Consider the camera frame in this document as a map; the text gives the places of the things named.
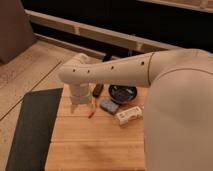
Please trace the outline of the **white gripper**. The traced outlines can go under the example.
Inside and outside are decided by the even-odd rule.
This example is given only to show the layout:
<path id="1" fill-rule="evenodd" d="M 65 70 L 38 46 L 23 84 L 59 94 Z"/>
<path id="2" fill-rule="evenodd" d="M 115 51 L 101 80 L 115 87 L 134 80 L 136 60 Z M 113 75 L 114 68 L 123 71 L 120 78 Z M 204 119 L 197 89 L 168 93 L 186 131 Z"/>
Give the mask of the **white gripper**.
<path id="1" fill-rule="evenodd" d="M 70 84 L 70 100 L 71 103 L 75 106 L 88 104 L 89 110 L 92 110 L 92 104 L 89 104 L 92 99 L 90 86 L 88 83 L 84 84 Z M 75 108 L 73 106 L 70 107 L 70 112 L 74 113 Z"/>

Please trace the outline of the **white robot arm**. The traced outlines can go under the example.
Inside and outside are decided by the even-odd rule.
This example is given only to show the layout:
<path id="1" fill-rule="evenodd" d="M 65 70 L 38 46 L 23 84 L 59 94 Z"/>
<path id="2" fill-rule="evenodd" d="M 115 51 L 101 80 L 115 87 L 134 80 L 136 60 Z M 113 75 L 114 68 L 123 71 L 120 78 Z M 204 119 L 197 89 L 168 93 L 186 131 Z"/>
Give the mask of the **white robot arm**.
<path id="1" fill-rule="evenodd" d="M 176 49 L 97 64 L 80 53 L 59 77 L 76 104 L 89 98 L 91 83 L 147 87 L 146 171 L 213 171 L 213 53 Z"/>

